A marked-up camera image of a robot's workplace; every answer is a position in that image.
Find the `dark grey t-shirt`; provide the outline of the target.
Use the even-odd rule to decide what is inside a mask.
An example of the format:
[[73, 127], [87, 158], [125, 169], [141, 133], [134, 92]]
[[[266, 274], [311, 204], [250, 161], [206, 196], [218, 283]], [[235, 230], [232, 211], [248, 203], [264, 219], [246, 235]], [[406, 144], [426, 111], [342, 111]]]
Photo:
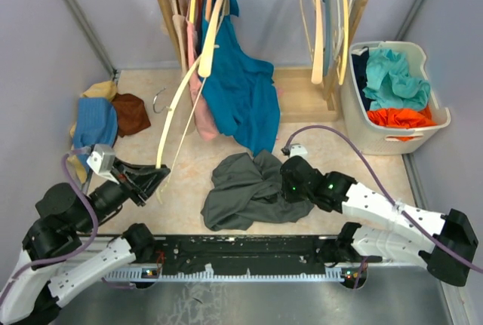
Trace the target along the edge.
[[223, 159], [213, 170], [201, 211], [211, 231], [247, 230], [254, 222], [297, 222], [314, 204], [308, 200], [288, 202], [282, 192], [282, 163], [271, 152], [255, 157], [238, 153]]

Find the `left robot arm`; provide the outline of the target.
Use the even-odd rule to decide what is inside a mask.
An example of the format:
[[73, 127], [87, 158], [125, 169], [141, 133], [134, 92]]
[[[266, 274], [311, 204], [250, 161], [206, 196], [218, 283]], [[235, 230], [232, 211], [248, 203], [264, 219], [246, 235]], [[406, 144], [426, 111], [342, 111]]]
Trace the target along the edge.
[[138, 206], [155, 193], [171, 172], [166, 165], [135, 165], [117, 158], [89, 159], [105, 183], [89, 195], [62, 182], [36, 204], [39, 214], [22, 242], [14, 271], [1, 292], [3, 324], [48, 324], [60, 309], [105, 274], [132, 262], [148, 262], [157, 253], [154, 236], [134, 223], [96, 256], [61, 275], [68, 259], [86, 250], [100, 225], [120, 212], [124, 202]]

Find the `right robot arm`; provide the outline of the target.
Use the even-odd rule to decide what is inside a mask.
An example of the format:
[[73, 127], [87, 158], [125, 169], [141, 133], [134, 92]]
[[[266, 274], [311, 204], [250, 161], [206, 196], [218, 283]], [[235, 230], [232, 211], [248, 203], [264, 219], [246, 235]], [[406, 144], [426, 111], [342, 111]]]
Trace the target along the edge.
[[392, 204], [356, 179], [336, 171], [323, 174], [300, 156], [283, 163], [280, 174], [287, 201], [308, 200], [320, 210], [351, 219], [337, 237], [342, 259], [405, 262], [446, 284], [466, 285], [478, 238], [463, 212], [443, 214]]

